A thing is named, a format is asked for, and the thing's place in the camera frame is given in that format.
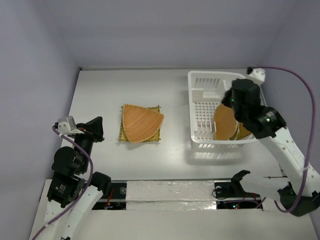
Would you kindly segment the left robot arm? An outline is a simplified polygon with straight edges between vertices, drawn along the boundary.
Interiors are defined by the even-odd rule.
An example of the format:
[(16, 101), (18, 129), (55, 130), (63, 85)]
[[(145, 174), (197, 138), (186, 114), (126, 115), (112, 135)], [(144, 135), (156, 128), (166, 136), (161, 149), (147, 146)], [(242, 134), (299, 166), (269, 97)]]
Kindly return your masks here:
[(103, 118), (75, 123), (72, 116), (62, 117), (52, 130), (71, 145), (54, 154), (44, 224), (33, 239), (73, 240), (94, 205), (112, 190), (111, 178), (94, 171), (91, 158), (93, 145), (104, 141)]

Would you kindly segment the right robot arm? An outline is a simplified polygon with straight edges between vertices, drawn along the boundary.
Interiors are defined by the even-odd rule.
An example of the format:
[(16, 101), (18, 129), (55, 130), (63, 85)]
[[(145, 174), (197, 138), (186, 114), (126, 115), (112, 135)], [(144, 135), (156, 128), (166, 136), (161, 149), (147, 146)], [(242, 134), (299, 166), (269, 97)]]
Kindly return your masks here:
[(255, 176), (242, 170), (231, 178), (235, 196), (255, 193), (270, 198), (279, 211), (301, 217), (320, 206), (320, 175), (293, 140), (287, 123), (272, 107), (261, 104), (260, 87), (250, 79), (235, 79), (221, 101), (235, 119), (272, 154), (285, 177)]

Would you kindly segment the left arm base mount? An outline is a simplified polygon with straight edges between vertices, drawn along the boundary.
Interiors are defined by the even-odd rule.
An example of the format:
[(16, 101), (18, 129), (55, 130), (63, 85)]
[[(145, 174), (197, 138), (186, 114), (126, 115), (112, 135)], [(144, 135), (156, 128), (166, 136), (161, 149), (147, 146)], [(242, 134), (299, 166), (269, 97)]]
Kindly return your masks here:
[(92, 207), (92, 210), (125, 210), (127, 201), (127, 182), (115, 181), (111, 183), (108, 196), (100, 198)]

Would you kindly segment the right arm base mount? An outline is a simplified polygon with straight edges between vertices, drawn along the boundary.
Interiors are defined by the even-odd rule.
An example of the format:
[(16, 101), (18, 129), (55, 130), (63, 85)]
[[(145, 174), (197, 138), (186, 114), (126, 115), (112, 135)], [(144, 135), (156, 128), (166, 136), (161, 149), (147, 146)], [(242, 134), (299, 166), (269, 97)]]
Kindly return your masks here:
[(241, 170), (236, 173), (229, 181), (216, 181), (211, 195), (217, 200), (261, 200), (259, 194), (244, 191), (241, 181), (250, 174), (248, 170)]

